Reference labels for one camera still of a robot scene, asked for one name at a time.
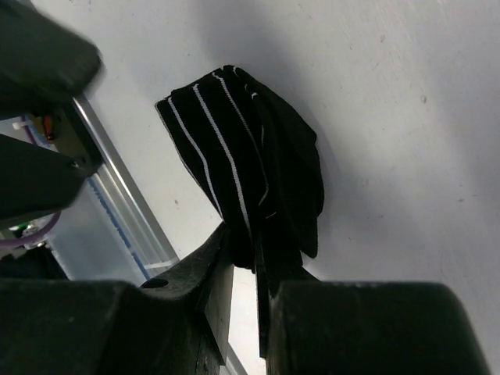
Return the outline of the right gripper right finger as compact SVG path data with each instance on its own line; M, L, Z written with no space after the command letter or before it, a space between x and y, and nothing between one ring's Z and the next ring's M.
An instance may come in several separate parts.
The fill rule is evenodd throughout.
M285 243L255 245L269 374L487 374L463 304L432 282L321 281Z

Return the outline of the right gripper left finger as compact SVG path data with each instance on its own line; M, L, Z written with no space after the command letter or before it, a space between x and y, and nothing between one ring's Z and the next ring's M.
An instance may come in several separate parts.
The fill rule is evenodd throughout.
M4 374L217 374L226 362L232 264L218 226L141 287L4 279Z

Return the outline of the black striped sock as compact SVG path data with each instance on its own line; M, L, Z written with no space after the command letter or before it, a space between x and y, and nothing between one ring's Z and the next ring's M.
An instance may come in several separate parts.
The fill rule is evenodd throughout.
M155 107L225 224L235 266L251 269L258 245L294 263L317 255L324 204L317 136L288 102L226 65Z

